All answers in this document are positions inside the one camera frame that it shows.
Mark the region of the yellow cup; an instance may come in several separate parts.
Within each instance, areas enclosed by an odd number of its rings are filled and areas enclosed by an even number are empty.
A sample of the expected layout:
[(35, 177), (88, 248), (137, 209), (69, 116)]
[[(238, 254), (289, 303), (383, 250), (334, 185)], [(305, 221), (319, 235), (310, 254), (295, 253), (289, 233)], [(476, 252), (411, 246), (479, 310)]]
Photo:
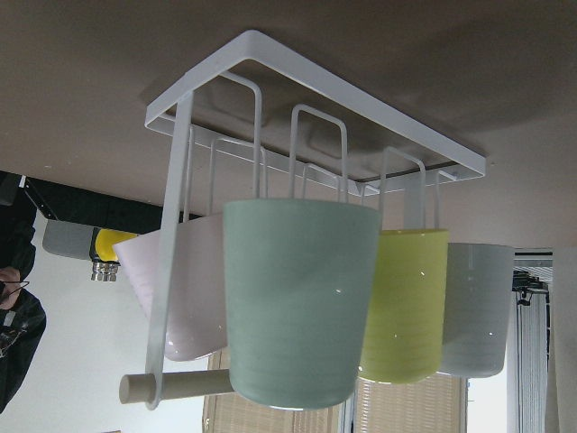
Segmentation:
[(449, 232), (380, 233), (359, 376), (411, 383), (436, 373), (442, 357)]

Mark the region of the grey-white cup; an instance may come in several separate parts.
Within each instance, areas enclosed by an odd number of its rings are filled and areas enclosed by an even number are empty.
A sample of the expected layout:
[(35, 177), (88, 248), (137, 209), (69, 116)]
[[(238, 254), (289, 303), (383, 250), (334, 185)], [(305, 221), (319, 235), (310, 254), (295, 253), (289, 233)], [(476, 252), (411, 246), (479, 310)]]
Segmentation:
[(449, 244), (440, 373), (487, 378), (502, 370), (514, 258), (510, 246)]

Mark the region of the pink cup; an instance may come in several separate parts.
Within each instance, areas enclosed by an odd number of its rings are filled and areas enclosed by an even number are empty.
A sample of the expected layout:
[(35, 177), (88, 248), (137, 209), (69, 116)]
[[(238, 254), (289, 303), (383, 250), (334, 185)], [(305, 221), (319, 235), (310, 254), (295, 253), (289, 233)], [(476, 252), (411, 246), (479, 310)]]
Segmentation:
[[(114, 245), (147, 317), (156, 288), (159, 244), (157, 230)], [(226, 346), (223, 216), (214, 214), (178, 226), (165, 356), (192, 361)]]

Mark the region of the person in black jacket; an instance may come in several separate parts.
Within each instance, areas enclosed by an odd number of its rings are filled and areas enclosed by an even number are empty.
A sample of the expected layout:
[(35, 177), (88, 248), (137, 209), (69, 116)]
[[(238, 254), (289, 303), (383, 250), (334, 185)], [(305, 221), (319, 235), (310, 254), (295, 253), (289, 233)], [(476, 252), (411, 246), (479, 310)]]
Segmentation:
[(35, 261), (37, 209), (20, 183), (20, 176), (1, 173), (2, 409), (22, 386), (47, 324), (40, 300), (26, 289)]

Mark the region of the green cup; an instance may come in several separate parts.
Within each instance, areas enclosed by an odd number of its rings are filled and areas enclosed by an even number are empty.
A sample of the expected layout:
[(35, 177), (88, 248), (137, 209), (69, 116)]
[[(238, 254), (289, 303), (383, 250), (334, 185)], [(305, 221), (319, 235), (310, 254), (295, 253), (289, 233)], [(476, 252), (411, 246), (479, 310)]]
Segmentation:
[(380, 215), (310, 199), (224, 207), (230, 380), (261, 405), (317, 410), (353, 392)]

